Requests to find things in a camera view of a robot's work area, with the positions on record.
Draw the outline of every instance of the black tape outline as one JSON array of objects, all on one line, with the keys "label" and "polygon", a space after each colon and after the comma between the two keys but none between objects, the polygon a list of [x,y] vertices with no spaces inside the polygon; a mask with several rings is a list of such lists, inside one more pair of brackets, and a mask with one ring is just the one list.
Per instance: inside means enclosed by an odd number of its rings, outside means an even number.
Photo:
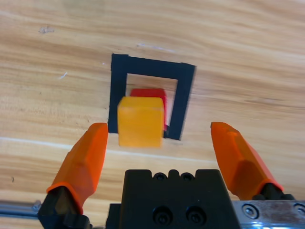
[{"label": "black tape outline", "polygon": [[108,116],[109,133],[118,133],[118,105],[126,94],[127,74],[138,74],[178,81],[171,121],[164,132],[164,137],[180,140],[195,69],[194,65],[187,63],[151,60],[113,53]]}]

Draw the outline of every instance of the wood grain surface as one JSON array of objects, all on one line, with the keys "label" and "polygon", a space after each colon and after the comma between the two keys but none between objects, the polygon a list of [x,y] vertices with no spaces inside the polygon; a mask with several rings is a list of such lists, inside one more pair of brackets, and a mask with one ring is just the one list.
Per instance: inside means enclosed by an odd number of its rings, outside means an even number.
[{"label": "wood grain surface", "polygon": [[[93,225],[121,201],[127,169],[218,168],[211,121],[238,129],[286,193],[305,199],[304,21],[303,0],[0,0],[0,199],[43,200],[71,146],[107,122],[112,53],[197,72],[182,141],[121,148],[110,134],[84,205]],[[176,82],[158,80],[131,76],[128,87],[172,98]],[[0,228],[41,226],[0,218]]]}]

